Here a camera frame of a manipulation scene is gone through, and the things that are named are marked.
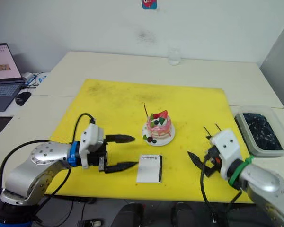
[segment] yellow cutting board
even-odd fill
[[[168,145],[153,147],[143,140],[142,126],[146,121],[144,103],[149,114],[168,110],[176,128],[176,136]],[[91,166],[87,170],[79,166],[72,169],[68,181],[58,192],[60,195],[203,201],[200,190],[201,171],[190,160],[187,151],[197,154],[203,160],[205,152],[211,147],[204,126],[214,135],[219,131],[216,123],[221,129],[231,128],[234,131],[243,158],[248,157],[226,95],[221,89],[87,79],[51,139],[61,143],[71,142],[76,120],[84,112],[96,119],[96,124],[104,128],[106,135],[127,134],[136,138],[131,143],[109,143],[109,165],[138,161],[141,154],[162,155],[162,182],[137,183],[138,165],[113,174],[100,173],[98,166]],[[83,117],[77,129],[76,140],[80,140],[88,124],[88,117]],[[52,193],[59,186],[66,172],[62,171],[55,177],[47,193]],[[210,201],[229,202],[237,193],[219,173],[210,178],[205,177],[204,186]],[[251,202],[246,194],[238,201]]]

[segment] strawberry cake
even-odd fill
[[[175,127],[168,116],[167,110],[147,115],[142,130],[143,139],[150,145],[163,146],[175,137]]]

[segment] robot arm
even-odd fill
[[[284,227],[284,180],[275,173],[262,169],[252,163],[244,162],[240,154],[240,146],[232,130],[222,130],[209,136],[213,145],[206,154],[214,164],[206,166],[206,176],[219,171],[222,178],[239,190],[244,190],[250,199],[262,208],[276,226]],[[188,153],[193,163],[202,168],[203,163],[195,154]]]
[[[107,143],[134,141],[127,135],[108,135],[91,123],[82,133],[80,141],[72,144],[45,142],[31,151],[28,159],[7,177],[0,195],[0,227],[3,224],[31,225],[38,202],[44,196],[53,178],[62,170],[76,166],[84,169],[99,166],[99,171],[114,173],[126,170],[137,162],[107,165]]]

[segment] white booklet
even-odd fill
[[[161,155],[141,155],[139,160],[138,183],[158,183],[162,176]]]

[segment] laptop keyboard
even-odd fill
[[[18,88],[19,84],[0,85],[0,97],[12,96]]]

